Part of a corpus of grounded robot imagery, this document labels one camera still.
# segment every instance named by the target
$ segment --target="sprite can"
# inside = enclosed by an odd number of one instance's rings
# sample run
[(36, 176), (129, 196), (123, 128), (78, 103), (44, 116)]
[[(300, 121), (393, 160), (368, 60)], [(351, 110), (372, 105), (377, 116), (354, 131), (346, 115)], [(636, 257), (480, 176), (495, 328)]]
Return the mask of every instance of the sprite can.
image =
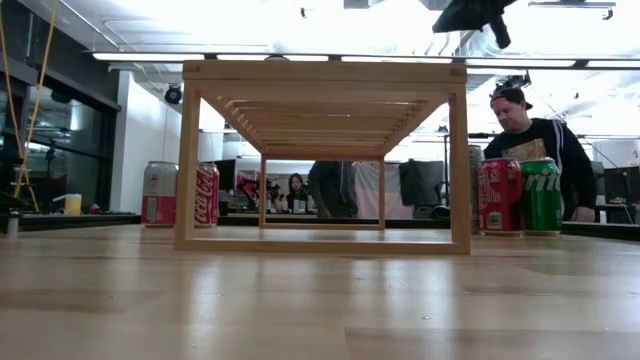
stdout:
[(560, 171), (551, 158), (520, 163), (526, 232), (557, 234), (562, 228)]

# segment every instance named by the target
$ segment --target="man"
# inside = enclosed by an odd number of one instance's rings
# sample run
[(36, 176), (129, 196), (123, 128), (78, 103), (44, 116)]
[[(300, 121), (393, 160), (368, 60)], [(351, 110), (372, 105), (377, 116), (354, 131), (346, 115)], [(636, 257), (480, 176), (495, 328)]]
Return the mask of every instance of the man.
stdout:
[(323, 219), (358, 216), (351, 161), (316, 161), (309, 171), (309, 190)]
[(485, 157), (518, 161), (553, 158), (561, 173), (564, 220), (594, 222), (596, 183), (591, 161), (566, 125), (557, 120), (529, 119), (527, 110), (532, 107), (519, 88), (494, 91), (491, 109), (504, 132), (487, 146)]

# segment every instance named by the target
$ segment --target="wooden leg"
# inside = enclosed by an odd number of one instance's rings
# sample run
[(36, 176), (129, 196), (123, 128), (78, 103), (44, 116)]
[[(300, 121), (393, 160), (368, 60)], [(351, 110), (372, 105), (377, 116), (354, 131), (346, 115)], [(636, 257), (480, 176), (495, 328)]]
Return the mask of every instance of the wooden leg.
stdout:
[(267, 157), (260, 157), (260, 198), (258, 199), (258, 214), (260, 227), (267, 223)]
[(185, 83), (182, 103), (182, 131), (180, 133), (180, 159), (176, 202), (176, 248), (185, 240), (193, 239), (196, 172), (198, 168), (198, 127), (200, 125), (200, 94)]
[(451, 239), (464, 251), (471, 252), (471, 202), (469, 195), (469, 143), (465, 89), (449, 97), (451, 136)]
[(382, 157), (378, 161), (378, 165), (380, 167), (380, 171), (378, 172), (378, 223), (380, 225), (380, 230), (385, 229), (386, 223), (386, 184), (385, 184), (385, 174), (386, 174), (386, 166), (384, 164), (384, 157)]

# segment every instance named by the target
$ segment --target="ceiling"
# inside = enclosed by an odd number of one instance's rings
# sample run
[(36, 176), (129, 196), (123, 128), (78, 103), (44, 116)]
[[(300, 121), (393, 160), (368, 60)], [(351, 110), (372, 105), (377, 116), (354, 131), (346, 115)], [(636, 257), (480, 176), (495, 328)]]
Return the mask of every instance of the ceiling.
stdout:
[[(52, 0), (20, 1), (50, 17)], [(439, 12), (423, 4), (441, 8), (443, 1), (368, 0), (368, 8), (354, 9), (363, 1), (155, 0), (150, 6), (143, 0), (63, 0), (57, 25), (94, 51), (640, 57), (634, 35), (640, 33), (637, 0), (617, 0), (609, 20), (602, 19), (602, 9), (540, 8), (519, 0), (506, 9), (513, 42), (504, 51), (496, 48), (490, 30), (433, 34), (431, 24)], [(125, 68), (159, 97), (169, 83), (181, 79), (180, 65)], [(470, 132), (500, 131), (487, 103), (495, 76), (504, 71), (470, 76)], [(525, 89), (534, 104), (531, 115), (560, 116), (589, 133), (640, 135), (640, 128), (627, 124), (640, 118), (640, 72), (536, 70), (531, 78), (533, 85)], [(419, 131), (446, 124), (447, 113), (443, 107)]]

